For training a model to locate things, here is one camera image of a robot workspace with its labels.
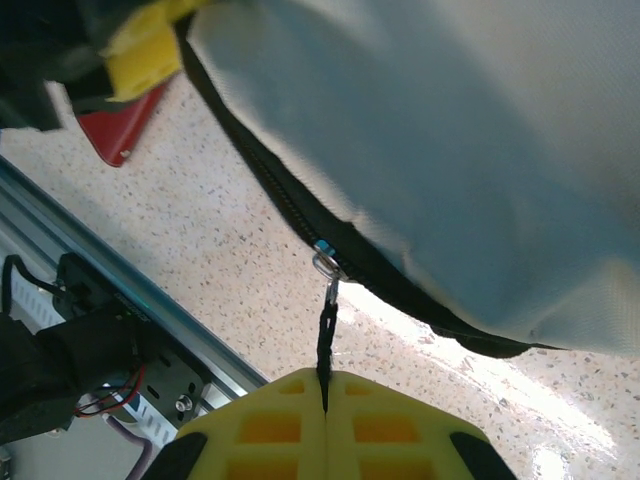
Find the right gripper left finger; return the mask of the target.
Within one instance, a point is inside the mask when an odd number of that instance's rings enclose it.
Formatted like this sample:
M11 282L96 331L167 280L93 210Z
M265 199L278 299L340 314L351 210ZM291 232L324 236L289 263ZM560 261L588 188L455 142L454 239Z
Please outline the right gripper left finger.
M199 416L149 467L151 479L324 479L325 414L302 369Z

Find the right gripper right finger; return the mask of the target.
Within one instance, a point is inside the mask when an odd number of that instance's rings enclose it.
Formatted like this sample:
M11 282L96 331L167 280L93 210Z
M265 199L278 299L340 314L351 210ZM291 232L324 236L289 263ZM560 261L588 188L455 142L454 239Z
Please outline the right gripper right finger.
M326 415L329 479L513 479L475 425L348 372Z

